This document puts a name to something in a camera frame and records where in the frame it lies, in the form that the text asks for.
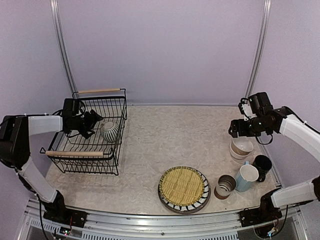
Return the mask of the yellow woven bamboo mat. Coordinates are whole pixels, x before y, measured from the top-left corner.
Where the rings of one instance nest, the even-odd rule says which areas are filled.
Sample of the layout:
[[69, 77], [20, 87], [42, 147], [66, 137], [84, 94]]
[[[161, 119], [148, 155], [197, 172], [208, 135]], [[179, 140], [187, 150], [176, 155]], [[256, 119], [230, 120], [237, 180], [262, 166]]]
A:
[[205, 193], [205, 181], [200, 172], [189, 166], [175, 166], [159, 180], [160, 196], [168, 203], [187, 207], [195, 204]]

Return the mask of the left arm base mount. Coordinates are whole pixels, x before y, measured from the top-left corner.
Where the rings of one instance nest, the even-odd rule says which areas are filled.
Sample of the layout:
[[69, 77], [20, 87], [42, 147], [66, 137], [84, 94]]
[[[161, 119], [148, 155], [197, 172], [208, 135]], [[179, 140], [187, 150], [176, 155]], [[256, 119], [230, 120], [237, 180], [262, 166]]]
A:
[[62, 214], [53, 211], [45, 211], [43, 217], [46, 220], [68, 225], [71, 227], [84, 228], [88, 213], [85, 211], [67, 208]]

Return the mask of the light blue faceted cup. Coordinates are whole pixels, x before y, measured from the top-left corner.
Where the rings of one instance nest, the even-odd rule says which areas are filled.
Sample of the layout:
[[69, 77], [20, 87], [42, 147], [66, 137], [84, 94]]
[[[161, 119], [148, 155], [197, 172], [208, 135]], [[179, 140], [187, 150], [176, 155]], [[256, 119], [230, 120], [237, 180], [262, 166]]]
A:
[[257, 181], [259, 178], [259, 171], [255, 166], [245, 161], [240, 167], [235, 180], [236, 180], [236, 190], [238, 192], [245, 192]]

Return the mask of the dark navy cup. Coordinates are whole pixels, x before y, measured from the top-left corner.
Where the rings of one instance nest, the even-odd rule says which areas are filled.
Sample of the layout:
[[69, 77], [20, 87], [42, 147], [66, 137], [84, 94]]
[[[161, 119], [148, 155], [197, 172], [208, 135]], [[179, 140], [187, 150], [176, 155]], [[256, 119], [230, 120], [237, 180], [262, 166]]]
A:
[[257, 155], [252, 165], [258, 170], [258, 182], [264, 182], [267, 173], [272, 169], [271, 160], [265, 155]]

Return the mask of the white ceramic bowl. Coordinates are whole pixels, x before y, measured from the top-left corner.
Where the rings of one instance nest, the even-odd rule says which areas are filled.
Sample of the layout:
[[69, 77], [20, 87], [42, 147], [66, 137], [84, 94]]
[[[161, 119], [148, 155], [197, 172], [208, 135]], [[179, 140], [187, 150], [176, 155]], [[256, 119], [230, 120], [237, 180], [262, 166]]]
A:
[[241, 155], [241, 154], [234, 152], [231, 148], [229, 149], [229, 152], [230, 152], [230, 155], [236, 160], [244, 160], [245, 158], [247, 158], [251, 154], [251, 153], [249, 153], [249, 154]]

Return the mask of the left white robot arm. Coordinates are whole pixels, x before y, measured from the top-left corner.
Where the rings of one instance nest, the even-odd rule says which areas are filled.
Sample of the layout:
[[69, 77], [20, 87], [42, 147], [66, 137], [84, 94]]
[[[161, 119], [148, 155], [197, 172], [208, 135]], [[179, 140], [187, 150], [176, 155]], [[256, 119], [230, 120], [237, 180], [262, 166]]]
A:
[[0, 161], [14, 169], [24, 187], [35, 194], [46, 210], [47, 219], [67, 222], [72, 217], [63, 195], [53, 188], [40, 173], [30, 152], [30, 137], [46, 133], [78, 131], [89, 138], [103, 117], [94, 110], [82, 114], [64, 115], [7, 115], [0, 124]]

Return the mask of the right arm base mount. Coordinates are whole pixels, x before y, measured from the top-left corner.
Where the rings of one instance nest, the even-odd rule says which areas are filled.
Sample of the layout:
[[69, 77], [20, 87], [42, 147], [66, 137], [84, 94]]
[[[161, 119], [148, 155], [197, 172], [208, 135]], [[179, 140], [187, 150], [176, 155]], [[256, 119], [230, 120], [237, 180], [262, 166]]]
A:
[[259, 207], [252, 209], [245, 208], [238, 214], [242, 227], [249, 227], [267, 223], [270, 221], [278, 220], [283, 216], [279, 208], [276, 208], [274, 210], [262, 211]]

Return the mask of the beige ceramic cup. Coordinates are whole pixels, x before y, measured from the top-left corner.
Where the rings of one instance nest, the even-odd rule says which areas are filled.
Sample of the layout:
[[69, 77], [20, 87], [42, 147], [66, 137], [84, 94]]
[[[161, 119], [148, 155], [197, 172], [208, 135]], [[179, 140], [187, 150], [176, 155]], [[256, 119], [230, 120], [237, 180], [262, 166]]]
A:
[[254, 150], [252, 142], [244, 136], [233, 138], [230, 143], [230, 148], [234, 153], [241, 156], [249, 155]]

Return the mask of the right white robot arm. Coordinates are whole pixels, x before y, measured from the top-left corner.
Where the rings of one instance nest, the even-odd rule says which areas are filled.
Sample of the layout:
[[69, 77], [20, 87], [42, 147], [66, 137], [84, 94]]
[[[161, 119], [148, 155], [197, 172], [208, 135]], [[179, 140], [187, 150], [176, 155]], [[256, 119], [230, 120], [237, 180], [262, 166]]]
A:
[[[262, 132], [281, 134], [301, 146], [317, 161], [320, 160], [320, 134], [286, 106], [258, 111], [252, 118], [234, 119], [228, 129], [233, 138], [257, 137]], [[255, 216], [260, 222], [266, 222], [282, 206], [305, 204], [315, 200], [320, 200], [319, 177], [266, 193], [260, 199]]]

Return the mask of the white brown ceramic cup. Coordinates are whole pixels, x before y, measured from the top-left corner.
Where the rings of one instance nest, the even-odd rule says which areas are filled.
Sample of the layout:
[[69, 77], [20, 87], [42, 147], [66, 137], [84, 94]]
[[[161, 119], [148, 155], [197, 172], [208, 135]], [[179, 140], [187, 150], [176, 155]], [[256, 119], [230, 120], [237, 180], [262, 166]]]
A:
[[214, 195], [220, 200], [225, 200], [236, 189], [236, 186], [237, 183], [233, 176], [221, 175], [214, 188]]

